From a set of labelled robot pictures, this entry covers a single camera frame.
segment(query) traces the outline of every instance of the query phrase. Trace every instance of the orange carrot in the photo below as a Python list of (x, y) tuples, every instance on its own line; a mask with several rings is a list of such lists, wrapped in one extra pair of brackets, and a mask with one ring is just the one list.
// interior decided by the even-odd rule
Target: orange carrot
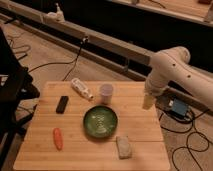
[(59, 128), (54, 128), (53, 129), (53, 140), (56, 148), (58, 150), (62, 150), (63, 148), (63, 139), (62, 139), (62, 134), (61, 130)]

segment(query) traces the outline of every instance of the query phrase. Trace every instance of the black cable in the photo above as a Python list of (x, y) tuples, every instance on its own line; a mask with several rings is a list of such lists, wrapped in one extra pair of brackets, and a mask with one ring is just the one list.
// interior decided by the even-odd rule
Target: black cable
[[(204, 135), (203, 133), (199, 132), (199, 131), (197, 130), (197, 128), (196, 128), (196, 125), (195, 125), (195, 121), (196, 121), (198, 118), (200, 118), (201, 116), (203, 116), (203, 115), (204, 115), (206, 112), (208, 112), (208, 111), (209, 111), (209, 109), (207, 109), (207, 110), (203, 111), (202, 113), (200, 113), (199, 115), (195, 116), (194, 111), (191, 110), (191, 109), (189, 110), (189, 113), (191, 114), (192, 117), (191, 117), (191, 120), (190, 120), (191, 122), (188, 122), (188, 124), (191, 124), (191, 127), (190, 127), (188, 130), (184, 131), (184, 132), (187, 133), (187, 132), (191, 131), (192, 128), (194, 128), (195, 131), (193, 131), (193, 132), (191, 132), (189, 135), (187, 135), (187, 138), (186, 138), (186, 146), (178, 147), (178, 148), (176, 148), (176, 149), (172, 152), (172, 163), (173, 163), (173, 165), (174, 165), (174, 167), (175, 167), (176, 170), (178, 170), (178, 171), (180, 170), (180, 169), (177, 167), (176, 163), (175, 163), (175, 154), (176, 154), (176, 152), (179, 151), (179, 150), (181, 150), (181, 149), (187, 149), (188, 153), (190, 154), (190, 156), (192, 157), (192, 159), (195, 161), (195, 163), (197, 164), (197, 166), (199, 167), (199, 169), (200, 169), (201, 171), (203, 171), (201, 165), (199, 164), (199, 162), (197, 161), (197, 159), (195, 158), (195, 156), (193, 155), (192, 152), (205, 152), (205, 151), (207, 151), (207, 150), (209, 149), (210, 144), (213, 145), (213, 142), (210, 141), (210, 140), (206, 137), (206, 135)], [(161, 120), (162, 117), (163, 117), (165, 114), (168, 114), (168, 113), (163, 112), (163, 113), (160, 115), (159, 120)], [(171, 118), (171, 119), (173, 119), (173, 120), (176, 121), (176, 119), (174, 119), (174, 117), (171, 117), (171, 115), (167, 115), (167, 116), (168, 116), (169, 118)], [(169, 131), (169, 132), (173, 132), (173, 133), (181, 133), (181, 134), (183, 133), (183, 132), (180, 132), (180, 131), (170, 130), (170, 129), (164, 128), (164, 127), (162, 127), (162, 128), (165, 129), (165, 130), (167, 130), (167, 131)], [(206, 147), (205, 147), (205, 148), (203, 148), (203, 149), (195, 149), (195, 148), (190, 147), (189, 140), (190, 140), (190, 138), (191, 138), (193, 135), (195, 135), (195, 134), (198, 134), (202, 139), (204, 139), (204, 140), (206, 141)]]
[(149, 1), (152, 2), (152, 3), (158, 4), (158, 5), (160, 5), (162, 8), (166, 9), (166, 6), (164, 6), (164, 5), (161, 4), (160, 2), (157, 2), (157, 1), (155, 1), (155, 0), (149, 0)]
[(70, 64), (73, 64), (73, 63), (74, 63), (74, 66), (69, 70), (69, 72), (68, 72), (68, 73), (65, 75), (65, 77), (62, 79), (63, 81), (66, 80), (66, 78), (68, 77), (68, 75), (70, 74), (70, 72), (72, 72), (72, 70), (75, 68), (76, 63), (77, 63), (78, 58), (79, 58), (79, 55), (80, 55), (81, 50), (82, 50), (82, 48), (83, 48), (83, 45), (84, 45), (85, 43), (87, 43), (87, 40), (86, 40), (86, 41), (85, 41), (85, 40), (82, 40), (82, 41), (81, 41), (81, 43), (80, 43), (80, 48), (79, 48), (79, 50), (78, 50), (78, 54), (77, 54), (76, 58), (73, 59), (72, 61), (70, 61), (70, 62), (49, 62), (49, 63), (39, 65), (39, 66), (37, 66), (37, 67), (35, 67), (35, 68), (29, 70), (28, 73), (31, 73), (31, 72), (33, 72), (33, 71), (39, 69), (39, 68), (42, 68), (42, 67), (45, 67), (45, 66), (49, 66), (49, 65), (70, 65)]
[[(190, 137), (192, 137), (192, 135), (194, 135), (194, 134), (198, 134), (198, 135), (200, 135), (200, 137), (202, 137), (204, 140), (206, 140), (207, 146), (206, 146), (204, 149), (197, 150), (197, 149), (194, 149), (194, 148), (191, 148), (191, 147), (190, 147), (190, 145), (189, 145), (189, 139), (190, 139)], [(197, 131), (191, 132), (191, 133), (187, 136), (187, 138), (186, 138), (186, 146), (178, 147), (178, 148), (176, 148), (176, 149), (172, 152), (172, 163), (173, 163), (175, 169), (178, 170), (178, 171), (180, 170), (180, 169), (177, 167), (176, 163), (175, 163), (175, 153), (176, 153), (177, 151), (181, 150), (181, 149), (187, 149), (187, 151), (189, 152), (190, 156), (191, 156), (192, 159), (195, 161), (195, 163), (197, 164), (197, 166), (199, 167), (199, 169), (200, 169), (201, 171), (203, 171), (201, 165), (199, 164), (199, 162), (197, 161), (197, 159), (196, 159), (195, 156), (193, 155), (192, 151), (194, 151), (194, 152), (205, 152), (205, 151), (207, 151), (207, 150), (209, 149), (209, 147), (210, 147), (209, 144), (210, 144), (210, 143), (209, 143), (207, 137), (206, 137), (203, 133), (197, 132)]]
[[(168, 115), (167, 112), (162, 112), (161, 116), (159, 117), (159, 121), (161, 121), (162, 117), (166, 114), (166, 116), (168, 116), (169, 118), (175, 120), (176, 122), (180, 123), (180, 124), (183, 124), (181, 123), (180, 121), (177, 121), (174, 117), (171, 117), (171, 115)], [(172, 133), (176, 133), (176, 134), (185, 134), (185, 133), (188, 133), (192, 130), (193, 128), (193, 123), (192, 122), (188, 122), (188, 124), (191, 124), (190, 127), (184, 131), (176, 131), (176, 130), (172, 130), (172, 129), (169, 129), (167, 127), (164, 127), (161, 125), (161, 128), (166, 130), (166, 131), (169, 131), (169, 132), (172, 132)]]
[(76, 56), (76, 59), (75, 59), (75, 63), (74, 63), (74, 66), (68, 71), (68, 73), (64, 76), (64, 78), (62, 79), (62, 81), (65, 81), (67, 79), (67, 77), (69, 76), (69, 74), (75, 69), (76, 67), (76, 64), (77, 64), (77, 61), (78, 61), (78, 58), (79, 58), (79, 55), (81, 54), (81, 50), (83, 48), (83, 45), (85, 44), (86, 42), (81, 42), (81, 46), (78, 50), (78, 54)]
[(27, 56), (27, 52), (31, 50), (30, 45), (22, 45), (22, 46), (14, 47), (14, 44), (15, 44), (14, 39), (20, 38), (23, 34), (24, 34), (24, 32), (18, 36), (11, 36), (11, 35), (7, 36), (8, 44), (9, 44), (10, 48), (13, 50), (13, 53), (16, 56), (21, 55), (20, 57), (17, 56), (18, 60), (25, 58)]
[(34, 113), (34, 111), (30, 111), (30, 109), (27, 109), (27, 108), (22, 107), (22, 106), (18, 106), (18, 108), (19, 108), (19, 109), (21, 109), (21, 110), (26, 111), (28, 114), (32, 114), (32, 113)]
[(164, 111), (167, 116), (181, 124), (190, 124), (195, 119), (195, 113), (188, 111), (185, 117), (178, 118), (173, 113)]

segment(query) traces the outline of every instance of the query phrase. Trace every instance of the bowl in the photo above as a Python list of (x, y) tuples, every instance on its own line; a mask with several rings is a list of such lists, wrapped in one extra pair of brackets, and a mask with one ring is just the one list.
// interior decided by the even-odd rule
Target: bowl
[(86, 133), (95, 138), (106, 138), (116, 130), (116, 113), (106, 106), (95, 106), (84, 115), (83, 125)]

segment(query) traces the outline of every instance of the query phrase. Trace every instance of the paper cup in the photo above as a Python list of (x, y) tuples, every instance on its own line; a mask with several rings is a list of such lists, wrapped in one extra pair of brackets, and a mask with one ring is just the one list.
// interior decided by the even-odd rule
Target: paper cup
[(113, 86), (111, 84), (103, 84), (100, 87), (100, 96), (102, 104), (109, 104), (112, 99)]

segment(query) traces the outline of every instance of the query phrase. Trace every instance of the black remote control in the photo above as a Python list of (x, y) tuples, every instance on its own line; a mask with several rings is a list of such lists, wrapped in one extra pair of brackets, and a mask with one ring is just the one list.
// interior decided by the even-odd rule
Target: black remote control
[(69, 100), (68, 96), (61, 96), (56, 108), (56, 113), (59, 114), (64, 113), (68, 100)]

